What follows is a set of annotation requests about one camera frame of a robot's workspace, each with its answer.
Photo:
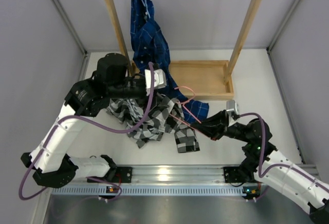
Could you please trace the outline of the pink wire hanger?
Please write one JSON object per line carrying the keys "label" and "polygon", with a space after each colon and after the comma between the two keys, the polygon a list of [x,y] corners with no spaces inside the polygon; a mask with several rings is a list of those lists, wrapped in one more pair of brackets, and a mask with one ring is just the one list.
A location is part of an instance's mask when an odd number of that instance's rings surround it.
{"label": "pink wire hanger", "polygon": [[201,123],[207,118],[209,104],[196,100],[195,91],[187,86],[175,86],[170,94],[175,97],[182,106],[184,121],[187,123]]}

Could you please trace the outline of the black white checkered shirt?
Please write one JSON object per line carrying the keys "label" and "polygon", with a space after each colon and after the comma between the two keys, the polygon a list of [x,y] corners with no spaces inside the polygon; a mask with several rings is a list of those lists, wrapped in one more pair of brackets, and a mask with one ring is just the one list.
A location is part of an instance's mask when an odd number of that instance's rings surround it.
{"label": "black white checkered shirt", "polygon": [[[135,99],[112,99],[107,112],[125,124],[126,129],[135,126],[144,115],[144,109]],[[176,98],[156,94],[144,122],[127,136],[142,148],[150,141],[160,141],[165,133],[173,134],[179,153],[198,152],[195,130],[183,123],[183,118],[182,105]]]}

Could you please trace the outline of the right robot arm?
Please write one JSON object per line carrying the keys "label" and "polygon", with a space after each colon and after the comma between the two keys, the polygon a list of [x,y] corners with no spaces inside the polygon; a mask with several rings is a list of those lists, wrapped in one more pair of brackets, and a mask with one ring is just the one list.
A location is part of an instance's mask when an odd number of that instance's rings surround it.
{"label": "right robot arm", "polygon": [[287,159],[270,143],[269,126],[257,113],[220,111],[191,126],[213,141],[228,137],[245,142],[239,175],[263,183],[297,204],[313,223],[328,223],[328,184]]}

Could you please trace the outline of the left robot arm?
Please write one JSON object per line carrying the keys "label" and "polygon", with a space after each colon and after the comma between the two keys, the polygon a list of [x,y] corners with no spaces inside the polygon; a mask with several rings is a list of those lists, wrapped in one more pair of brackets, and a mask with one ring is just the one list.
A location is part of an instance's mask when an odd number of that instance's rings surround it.
{"label": "left robot arm", "polygon": [[145,115],[152,104],[154,67],[150,63],[145,75],[128,76],[129,61],[118,53],[100,58],[96,70],[88,79],[75,83],[64,99],[60,113],[40,145],[21,156],[33,179],[44,188],[61,188],[73,180],[89,178],[111,182],[116,178],[117,165],[107,155],[77,158],[67,151],[86,124],[92,124],[115,134],[126,134],[138,128],[145,120],[130,129],[115,130],[94,121],[112,99],[149,98]]}

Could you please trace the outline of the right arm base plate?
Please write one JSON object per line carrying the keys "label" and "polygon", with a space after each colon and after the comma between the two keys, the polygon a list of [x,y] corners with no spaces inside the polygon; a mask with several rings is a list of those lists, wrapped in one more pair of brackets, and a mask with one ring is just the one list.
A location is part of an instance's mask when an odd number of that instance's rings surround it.
{"label": "right arm base plate", "polygon": [[226,183],[243,183],[244,178],[239,172],[238,166],[226,166],[223,167],[224,178]]}

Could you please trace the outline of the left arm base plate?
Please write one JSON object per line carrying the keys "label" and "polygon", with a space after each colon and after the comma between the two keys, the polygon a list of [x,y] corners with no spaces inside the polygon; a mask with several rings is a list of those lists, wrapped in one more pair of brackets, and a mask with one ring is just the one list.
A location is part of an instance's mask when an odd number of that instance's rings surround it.
{"label": "left arm base plate", "polygon": [[113,183],[131,183],[133,175],[133,168],[130,166],[119,166],[116,169],[115,175],[112,179]]}

